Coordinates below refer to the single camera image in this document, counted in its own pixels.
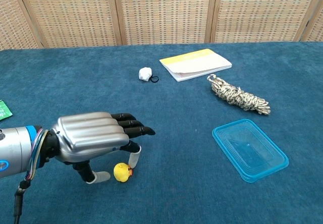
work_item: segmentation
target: table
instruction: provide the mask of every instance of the table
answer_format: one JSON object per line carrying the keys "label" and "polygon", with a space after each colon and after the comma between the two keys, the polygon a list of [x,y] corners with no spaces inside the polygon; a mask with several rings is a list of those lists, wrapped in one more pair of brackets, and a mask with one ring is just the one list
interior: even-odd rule
{"label": "table", "polygon": [[[269,101],[271,114],[219,99],[207,76],[176,82],[159,59],[210,48],[231,69],[216,75]],[[24,196],[20,223],[323,223],[323,42],[165,44],[5,50],[1,99],[13,116],[0,128],[42,125],[92,111],[131,113],[156,131],[135,139],[139,163],[125,183],[84,183],[51,159]],[[151,67],[157,83],[138,79]],[[289,166],[255,183],[241,179],[212,137],[239,119],[254,121]],[[113,173],[129,153],[91,161]],[[24,173],[0,179],[2,223],[13,222]]]}

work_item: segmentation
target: robotic hand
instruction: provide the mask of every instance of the robotic hand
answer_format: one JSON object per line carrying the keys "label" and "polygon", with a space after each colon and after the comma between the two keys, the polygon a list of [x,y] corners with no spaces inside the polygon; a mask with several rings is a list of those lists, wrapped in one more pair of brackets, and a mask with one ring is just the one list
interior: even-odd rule
{"label": "robotic hand", "polygon": [[19,222],[22,196],[38,168],[50,158],[72,165],[88,184],[110,179],[108,172],[94,172],[91,159],[122,150],[130,153],[129,166],[138,162],[141,146],[133,141],[155,131],[131,114],[94,112],[60,117],[51,130],[40,126],[0,129],[0,178],[26,172],[15,194],[15,223]]}

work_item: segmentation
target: notebook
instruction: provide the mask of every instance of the notebook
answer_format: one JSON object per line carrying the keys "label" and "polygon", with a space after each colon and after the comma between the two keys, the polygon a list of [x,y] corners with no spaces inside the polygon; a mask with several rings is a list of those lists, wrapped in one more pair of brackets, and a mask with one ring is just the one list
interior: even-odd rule
{"label": "notebook", "polygon": [[232,64],[210,49],[159,60],[177,82],[228,69]]}

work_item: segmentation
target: plastic container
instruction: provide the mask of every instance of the plastic container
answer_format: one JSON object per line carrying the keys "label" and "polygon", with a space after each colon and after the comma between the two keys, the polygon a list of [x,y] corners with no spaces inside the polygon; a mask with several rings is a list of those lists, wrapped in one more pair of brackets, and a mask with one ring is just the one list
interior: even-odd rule
{"label": "plastic container", "polygon": [[256,182],[289,164],[285,153],[251,120],[214,128],[212,135],[246,182]]}

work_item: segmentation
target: yellow rubber duck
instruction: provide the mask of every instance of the yellow rubber duck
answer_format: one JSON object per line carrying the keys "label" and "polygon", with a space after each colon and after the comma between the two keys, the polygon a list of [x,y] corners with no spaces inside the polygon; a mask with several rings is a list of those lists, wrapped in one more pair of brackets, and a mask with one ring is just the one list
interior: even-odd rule
{"label": "yellow rubber duck", "polygon": [[121,162],[115,166],[113,174],[116,180],[126,182],[128,178],[132,176],[132,168],[128,164]]}

